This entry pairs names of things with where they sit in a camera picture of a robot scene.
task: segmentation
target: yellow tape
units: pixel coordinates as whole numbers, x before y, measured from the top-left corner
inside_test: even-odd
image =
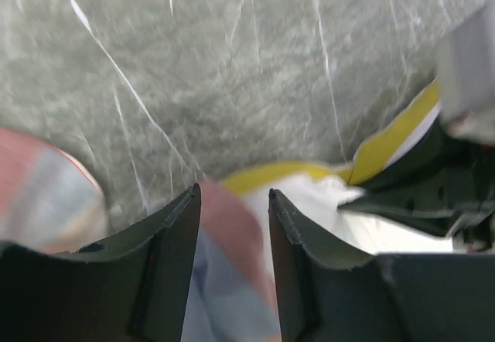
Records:
[[[389,127],[363,143],[354,157],[352,166],[339,168],[314,162],[271,162],[234,173],[222,183],[238,196],[295,173],[305,173],[314,180],[338,175],[351,185],[358,184],[383,170],[395,151],[418,127],[438,100],[439,86],[433,82],[396,117]]]
[[[370,137],[358,149],[353,162],[350,185],[370,179],[382,171],[395,151],[418,127],[439,101],[439,86],[434,81],[382,132]]]

